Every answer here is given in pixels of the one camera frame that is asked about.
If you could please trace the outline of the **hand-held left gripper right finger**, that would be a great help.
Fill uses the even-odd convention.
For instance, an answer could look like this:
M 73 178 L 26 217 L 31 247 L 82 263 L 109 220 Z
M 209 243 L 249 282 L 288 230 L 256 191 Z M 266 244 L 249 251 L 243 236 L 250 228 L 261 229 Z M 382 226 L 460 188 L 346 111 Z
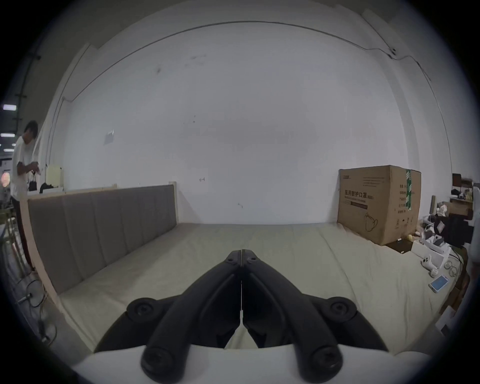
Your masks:
M 339 345 L 388 352 L 370 322 L 346 297 L 303 294 L 253 251 L 241 251 L 243 324 L 259 348 L 292 344 L 298 372 L 324 383 L 341 370 Z

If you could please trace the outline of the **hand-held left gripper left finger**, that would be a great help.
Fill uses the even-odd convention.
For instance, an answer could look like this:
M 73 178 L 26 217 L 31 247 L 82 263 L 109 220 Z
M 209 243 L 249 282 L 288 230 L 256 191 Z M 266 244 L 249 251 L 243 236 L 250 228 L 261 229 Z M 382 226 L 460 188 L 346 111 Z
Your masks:
M 94 352 L 145 345 L 142 371 L 157 383 L 179 383 L 192 344 L 223 348 L 240 325 L 242 253 L 232 251 L 181 295 L 131 301 Z

